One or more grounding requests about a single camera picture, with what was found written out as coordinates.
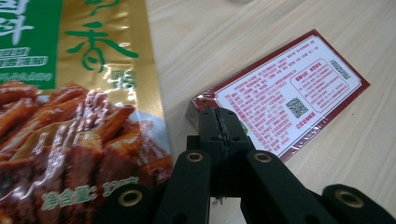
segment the wood grain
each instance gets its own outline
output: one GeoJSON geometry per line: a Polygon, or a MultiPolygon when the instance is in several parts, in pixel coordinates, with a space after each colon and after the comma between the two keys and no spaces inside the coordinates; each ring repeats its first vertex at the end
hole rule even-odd
{"type": "MultiPolygon", "coordinates": [[[[197,134],[195,94],[317,29],[371,87],[286,164],[317,193],[342,183],[396,217],[396,1],[148,0],[148,20],[174,158],[197,134]]],[[[210,223],[244,223],[236,200],[210,223]]]]}

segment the green label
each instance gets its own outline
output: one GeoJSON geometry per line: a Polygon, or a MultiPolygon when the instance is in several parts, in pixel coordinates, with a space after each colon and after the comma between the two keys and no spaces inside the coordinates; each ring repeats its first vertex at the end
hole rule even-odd
{"type": "Polygon", "coordinates": [[[55,88],[61,9],[60,0],[0,1],[0,83],[55,88]]]}

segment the barcode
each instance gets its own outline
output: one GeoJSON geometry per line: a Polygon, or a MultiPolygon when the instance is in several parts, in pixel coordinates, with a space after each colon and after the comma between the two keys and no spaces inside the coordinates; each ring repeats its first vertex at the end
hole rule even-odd
{"type": "Polygon", "coordinates": [[[340,64],[338,64],[338,62],[336,62],[335,60],[331,60],[330,63],[335,68],[335,70],[337,70],[341,74],[341,76],[343,76],[344,79],[349,79],[350,78],[350,75],[346,72],[346,70],[344,70],[340,66],[340,64]]]}
{"type": "Polygon", "coordinates": [[[301,102],[301,100],[297,97],[293,98],[288,103],[286,103],[286,106],[297,119],[299,119],[300,116],[302,116],[306,111],[308,111],[308,108],[306,108],[303,102],[301,102]]]}

